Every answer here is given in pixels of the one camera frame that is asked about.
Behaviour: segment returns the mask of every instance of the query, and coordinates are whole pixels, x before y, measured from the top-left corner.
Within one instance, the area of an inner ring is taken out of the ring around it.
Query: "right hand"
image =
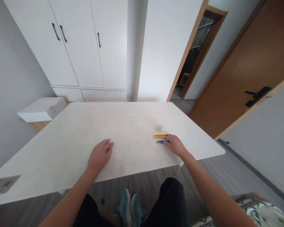
[[[163,139],[170,140],[170,143],[164,141],[164,144],[166,144],[172,150],[172,152],[180,158],[183,158],[185,154],[189,153],[182,141],[177,136],[169,134],[163,137]]]

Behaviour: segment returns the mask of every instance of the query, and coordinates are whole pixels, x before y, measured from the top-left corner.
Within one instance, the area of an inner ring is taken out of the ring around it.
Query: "blue sneaker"
[[[141,200],[138,194],[134,194],[131,199],[130,212],[132,216],[132,226],[140,227],[142,225],[143,218],[146,216],[146,212],[141,206]]]
[[[122,188],[120,195],[120,204],[116,211],[122,220],[122,227],[131,227],[132,219],[130,214],[130,194],[127,188]]]

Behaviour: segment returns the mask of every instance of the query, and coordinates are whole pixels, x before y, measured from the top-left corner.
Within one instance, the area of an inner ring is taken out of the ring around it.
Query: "cabinet door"
[[[104,90],[81,89],[85,102],[106,102]]]
[[[83,87],[104,87],[90,0],[50,0],[69,58]]]
[[[126,102],[127,92],[126,91],[111,91],[106,90],[106,100],[108,102]]]
[[[49,82],[78,86],[50,3],[46,0],[4,0],[4,2]]]
[[[57,97],[63,97],[66,102],[84,102],[79,88],[53,88]]]
[[[127,0],[91,0],[104,86],[126,89]]]

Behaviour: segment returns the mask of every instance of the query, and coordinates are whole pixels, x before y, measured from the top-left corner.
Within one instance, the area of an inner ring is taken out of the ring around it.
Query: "hand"
[[[100,170],[106,165],[113,146],[113,143],[108,142],[109,139],[103,140],[94,147],[88,160],[87,171],[98,175]]]
[[[166,144],[171,149],[171,151],[177,156],[179,156],[181,159],[185,154],[189,153],[182,141],[177,136],[169,134],[163,137],[163,139],[170,140],[170,143],[164,141],[164,144]]]

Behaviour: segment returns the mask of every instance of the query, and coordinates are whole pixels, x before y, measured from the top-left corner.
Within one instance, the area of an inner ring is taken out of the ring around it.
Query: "cardboard box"
[[[65,107],[66,102],[63,98],[40,98],[18,112],[18,115],[26,122],[49,121]]]

